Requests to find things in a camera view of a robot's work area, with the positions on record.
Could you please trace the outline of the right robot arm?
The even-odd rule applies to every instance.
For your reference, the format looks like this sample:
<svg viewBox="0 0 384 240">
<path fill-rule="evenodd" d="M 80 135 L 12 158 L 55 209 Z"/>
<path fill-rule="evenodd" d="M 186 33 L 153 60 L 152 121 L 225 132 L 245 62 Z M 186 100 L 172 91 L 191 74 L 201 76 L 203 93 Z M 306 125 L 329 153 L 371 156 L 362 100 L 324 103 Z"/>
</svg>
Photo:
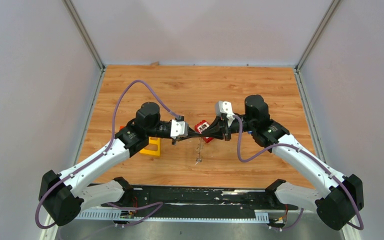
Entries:
<svg viewBox="0 0 384 240">
<path fill-rule="evenodd" d="M 271 118 L 261 95 L 244 99 L 244 114 L 235 113 L 228 101 L 217 102 L 215 112 L 214 121 L 201 133 L 203 137 L 230 141 L 237 134 L 236 154 L 240 162 L 250 162 L 269 152 L 286 161 L 314 187 L 300 187 L 278 179 L 265 195 L 270 208 L 294 205 L 317 213 L 333 230 L 339 231 L 346 225 L 359 231 L 364 229 L 360 214 L 364 208 L 362 180 L 355 174 L 347 176 L 335 170 L 309 152 L 287 128 Z"/>
</svg>

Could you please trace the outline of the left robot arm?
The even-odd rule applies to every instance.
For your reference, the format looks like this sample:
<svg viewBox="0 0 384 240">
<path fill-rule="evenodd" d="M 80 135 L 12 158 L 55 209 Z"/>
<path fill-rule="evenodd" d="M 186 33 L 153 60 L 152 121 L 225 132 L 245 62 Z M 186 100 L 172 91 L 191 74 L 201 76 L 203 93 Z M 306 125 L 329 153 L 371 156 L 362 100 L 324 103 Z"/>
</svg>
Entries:
<svg viewBox="0 0 384 240">
<path fill-rule="evenodd" d="M 80 163 L 59 173 L 49 170 L 41 179 L 39 204 L 35 221 L 41 229 L 61 227 L 82 211 L 106 203 L 129 206 L 133 193 L 121 178 L 105 184 L 91 185 L 100 175 L 126 161 L 149 145 L 149 138 L 171 139 L 173 142 L 199 138 L 202 134 L 190 128 L 184 117 L 176 115 L 162 121 L 160 106 L 145 102 L 125 127 L 113 133 L 109 142 Z"/>
</svg>

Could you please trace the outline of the grey metal keyring disc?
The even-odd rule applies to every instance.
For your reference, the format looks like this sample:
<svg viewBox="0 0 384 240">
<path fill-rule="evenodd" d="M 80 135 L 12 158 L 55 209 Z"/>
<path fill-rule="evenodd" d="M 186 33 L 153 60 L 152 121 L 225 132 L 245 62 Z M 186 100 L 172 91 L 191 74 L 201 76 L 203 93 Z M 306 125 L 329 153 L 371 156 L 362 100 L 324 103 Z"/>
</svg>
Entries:
<svg viewBox="0 0 384 240">
<path fill-rule="evenodd" d="M 196 157 L 196 160 L 195 160 L 195 164 L 199 164 L 202 162 L 202 159 L 203 159 L 203 156 L 202 156 L 202 149 L 204 147 L 204 144 L 205 142 L 203 141 L 202 138 L 199 139 L 199 143 L 198 143 L 198 146 L 196 148 L 196 153 L 197 153 L 197 157 Z"/>
</svg>

